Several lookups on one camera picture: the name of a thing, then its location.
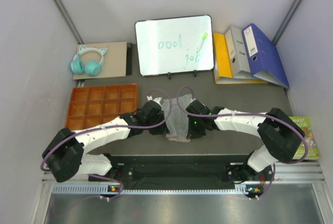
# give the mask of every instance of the cat ear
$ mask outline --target cat ear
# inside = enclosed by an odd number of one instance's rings
[[[84,45],[80,45],[80,49],[79,49],[79,51],[81,51],[81,50],[83,50],[83,49],[85,49],[85,48],[87,48],[87,47],[84,46]]]
[[[107,48],[100,48],[100,51],[102,51],[103,55],[105,54],[105,52],[108,50]]]

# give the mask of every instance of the binder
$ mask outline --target binder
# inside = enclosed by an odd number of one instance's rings
[[[233,77],[238,79],[257,80],[258,83],[266,83],[251,74],[242,30],[238,27],[230,26],[225,33],[225,41],[227,44]]]
[[[253,23],[243,29],[251,73],[289,89],[289,82],[276,46]]]
[[[233,78],[225,36],[223,34],[214,33],[214,77],[216,84],[244,84],[253,83],[252,81]]]

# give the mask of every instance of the teal headphones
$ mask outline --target teal headphones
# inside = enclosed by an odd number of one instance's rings
[[[96,76],[100,73],[100,70],[104,63],[104,54],[107,51],[107,48],[87,48],[84,45],[80,46],[79,52],[73,58],[71,62],[71,70],[75,74],[83,74],[86,73],[89,76]],[[100,62],[90,61],[84,67],[83,62],[80,60],[80,57],[88,52],[97,52],[101,56]]]

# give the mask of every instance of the green book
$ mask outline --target green book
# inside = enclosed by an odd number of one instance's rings
[[[314,138],[312,135],[311,127],[310,127],[310,121],[308,117],[290,117],[290,119],[297,124],[298,127],[300,127],[304,133],[305,133],[305,140],[308,143],[309,146],[309,153],[306,157],[307,160],[315,160],[319,159],[321,155],[319,154],[318,148],[314,142]],[[299,159],[303,156],[305,151],[304,144],[301,143],[300,147],[295,153],[294,159]]]

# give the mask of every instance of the white label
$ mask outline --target white label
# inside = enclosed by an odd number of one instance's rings
[[[244,29],[244,35],[246,40],[246,47],[248,48],[249,56],[258,53],[257,45],[255,43],[252,26]]]
[[[229,59],[231,60],[236,54],[233,37],[231,36],[231,30],[228,30],[228,32],[225,34],[225,41],[227,43]]]

